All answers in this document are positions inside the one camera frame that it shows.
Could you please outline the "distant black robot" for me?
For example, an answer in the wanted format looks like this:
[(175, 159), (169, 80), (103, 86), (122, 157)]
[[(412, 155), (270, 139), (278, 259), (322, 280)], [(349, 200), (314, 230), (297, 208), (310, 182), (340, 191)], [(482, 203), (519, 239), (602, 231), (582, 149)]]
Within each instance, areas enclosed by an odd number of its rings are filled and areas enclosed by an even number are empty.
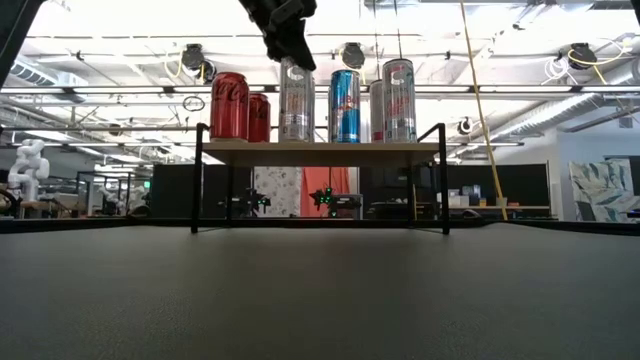
[(266, 213), (271, 199), (256, 189), (247, 188), (245, 194), (234, 201), (234, 209), (240, 218), (257, 217), (259, 212)]
[(325, 187), (324, 189), (318, 189), (313, 193), (310, 193), (309, 196), (313, 199), (313, 204), (317, 210), (325, 205), (327, 207), (327, 214), (329, 218), (334, 218), (336, 216), (336, 210), (334, 209), (334, 196), (333, 196), (333, 188)]

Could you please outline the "leaf patterned panel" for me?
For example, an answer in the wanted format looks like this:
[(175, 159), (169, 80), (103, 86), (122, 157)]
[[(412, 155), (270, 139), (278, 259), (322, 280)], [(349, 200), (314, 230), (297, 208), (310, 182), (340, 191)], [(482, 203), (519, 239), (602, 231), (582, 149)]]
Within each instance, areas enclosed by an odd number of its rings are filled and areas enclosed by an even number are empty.
[(633, 210), (640, 210), (640, 195), (635, 193), (628, 159), (570, 162), (569, 177), (580, 221), (640, 222), (628, 217)]

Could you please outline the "small wooden shelf black legs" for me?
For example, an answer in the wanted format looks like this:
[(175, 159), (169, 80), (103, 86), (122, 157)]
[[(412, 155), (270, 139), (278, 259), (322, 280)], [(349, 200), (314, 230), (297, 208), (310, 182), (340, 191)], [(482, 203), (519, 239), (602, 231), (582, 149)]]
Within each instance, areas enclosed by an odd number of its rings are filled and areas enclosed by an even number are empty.
[[(417, 143), (205, 143), (203, 135), (209, 131), (205, 124), (196, 126), (195, 164), (192, 173), (192, 204), (190, 231), (195, 234), (204, 225), (233, 227), (274, 228), (439, 228), (444, 235), (450, 233), (448, 163), (446, 160), (446, 127), (438, 123), (425, 132), (436, 133), (436, 143), (426, 143), (421, 136)], [(222, 220), (201, 218), (203, 199), (203, 161), (208, 154), (223, 162), (227, 169), (225, 216)], [(435, 220), (416, 218), (416, 201), (413, 195), (414, 170), (439, 157), (438, 172), (441, 203), (436, 206)], [(407, 183), (407, 218), (404, 220), (300, 220), (258, 219), (237, 220), (232, 214), (233, 177), (238, 167), (381, 167), (404, 168)]]

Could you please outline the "black table frame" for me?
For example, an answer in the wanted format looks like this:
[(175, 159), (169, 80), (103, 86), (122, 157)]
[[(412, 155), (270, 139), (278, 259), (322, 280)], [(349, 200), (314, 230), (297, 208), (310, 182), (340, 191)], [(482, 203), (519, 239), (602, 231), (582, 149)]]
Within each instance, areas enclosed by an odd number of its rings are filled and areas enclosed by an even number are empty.
[[(129, 226), (185, 227), (193, 232), (204, 228), (328, 228), (328, 229), (440, 229), (445, 234), (453, 229), (482, 228), (493, 220), (349, 220), (302, 218), (247, 219), (155, 219), (155, 218), (87, 218), (87, 219), (27, 219), (0, 220), (0, 234), (35, 233), (68, 230), (87, 230)], [(514, 225), (557, 231), (640, 236), (640, 224), (602, 222), (561, 222), (542, 220), (514, 220)]]

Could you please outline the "floral patterned panel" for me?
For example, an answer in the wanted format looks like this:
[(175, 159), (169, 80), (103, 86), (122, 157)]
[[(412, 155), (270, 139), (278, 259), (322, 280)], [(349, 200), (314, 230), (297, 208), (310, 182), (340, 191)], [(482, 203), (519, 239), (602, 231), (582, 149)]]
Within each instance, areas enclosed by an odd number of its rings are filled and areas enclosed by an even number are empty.
[(254, 188), (271, 202), (260, 217), (300, 215), (302, 169), (299, 167), (255, 167)]

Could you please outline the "black screen panel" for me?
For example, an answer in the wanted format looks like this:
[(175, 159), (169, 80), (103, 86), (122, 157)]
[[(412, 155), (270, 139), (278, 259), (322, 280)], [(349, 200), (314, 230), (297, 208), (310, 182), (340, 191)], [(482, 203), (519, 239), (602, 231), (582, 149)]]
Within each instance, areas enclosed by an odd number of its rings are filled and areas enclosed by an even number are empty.
[(487, 219), (551, 218), (549, 179), (545, 164), (497, 165), (500, 200), (490, 165), (456, 165), (448, 168), (449, 206), (452, 216), (465, 211)]

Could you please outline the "blue Red Bull can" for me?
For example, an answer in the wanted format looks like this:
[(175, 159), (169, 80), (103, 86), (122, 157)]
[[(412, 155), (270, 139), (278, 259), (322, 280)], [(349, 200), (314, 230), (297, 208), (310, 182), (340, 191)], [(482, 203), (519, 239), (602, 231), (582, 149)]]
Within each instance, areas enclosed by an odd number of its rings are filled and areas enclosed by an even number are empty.
[(360, 142), (360, 75), (337, 70), (329, 88), (329, 136), (333, 143)]

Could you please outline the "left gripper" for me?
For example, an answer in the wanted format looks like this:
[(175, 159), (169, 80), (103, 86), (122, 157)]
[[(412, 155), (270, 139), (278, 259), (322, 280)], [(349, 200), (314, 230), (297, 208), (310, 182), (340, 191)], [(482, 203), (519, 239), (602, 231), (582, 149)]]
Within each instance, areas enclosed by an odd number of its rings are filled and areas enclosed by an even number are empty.
[(306, 18), (315, 14), (316, 0), (239, 0), (249, 18), (267, 34), (271, 60), (291, 60), (305, 70), (316, 64), (305, 39)]

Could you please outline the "black table mat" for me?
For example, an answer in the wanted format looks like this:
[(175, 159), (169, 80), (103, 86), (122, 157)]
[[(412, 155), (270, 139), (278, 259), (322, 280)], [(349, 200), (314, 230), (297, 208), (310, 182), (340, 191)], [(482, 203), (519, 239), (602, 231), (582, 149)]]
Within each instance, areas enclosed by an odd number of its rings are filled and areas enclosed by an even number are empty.
[(640, 237), (0, 235), (0, 360), (640, 360)]

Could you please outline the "Celsius Peach Vibe can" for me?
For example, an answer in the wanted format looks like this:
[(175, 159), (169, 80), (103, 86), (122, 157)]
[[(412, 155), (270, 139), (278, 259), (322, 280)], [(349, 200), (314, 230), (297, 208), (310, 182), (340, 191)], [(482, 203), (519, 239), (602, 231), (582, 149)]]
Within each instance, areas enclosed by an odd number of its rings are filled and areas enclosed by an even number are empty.
[(383, 83), (376, 80), (369, 87), (371, 142), (384, 142)]
[(416, 107), (413, 63), (393, 59), (383, 65), (384, 141), (415, 143)]

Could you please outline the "orange panel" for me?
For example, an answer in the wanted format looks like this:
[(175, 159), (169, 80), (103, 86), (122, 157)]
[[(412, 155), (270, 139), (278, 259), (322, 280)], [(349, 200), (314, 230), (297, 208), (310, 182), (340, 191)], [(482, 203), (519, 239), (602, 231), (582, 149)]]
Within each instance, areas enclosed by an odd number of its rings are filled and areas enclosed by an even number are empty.
[(350, 193), (349, 169), (346, 167), (304, 167), (301, 182), (300, 216), (327, 217), (328, 206), (315, 205), (311, 197), (317, 190), (331, 187), (334, 194)]

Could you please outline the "red Coca-Cola Zero Sugar can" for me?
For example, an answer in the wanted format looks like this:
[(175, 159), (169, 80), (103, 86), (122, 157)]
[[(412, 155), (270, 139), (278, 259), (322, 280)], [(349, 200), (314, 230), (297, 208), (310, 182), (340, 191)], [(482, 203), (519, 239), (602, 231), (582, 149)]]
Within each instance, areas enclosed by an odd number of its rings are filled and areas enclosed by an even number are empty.
[(249, 86), (244, 75), (218, 73), (212, 83), (210, 139), (248, 141)]

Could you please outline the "black partition panel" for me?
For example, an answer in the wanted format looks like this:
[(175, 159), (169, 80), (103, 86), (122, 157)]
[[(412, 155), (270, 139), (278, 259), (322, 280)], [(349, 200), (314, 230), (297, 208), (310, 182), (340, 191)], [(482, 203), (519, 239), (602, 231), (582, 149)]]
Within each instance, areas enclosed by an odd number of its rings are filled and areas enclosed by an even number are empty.
[[(151, 181), (150, 212), (153, 218), (191, 217), (194, 165), (155, 165)], [(201, 217), (224, 218), (228, 168), (224, 165), (204, 165), (202, 180)], [(249, 204), (241, 198), (248, 196), (251, 169), (235, 168), (233, 175), (233, 218), (251, 217)]]

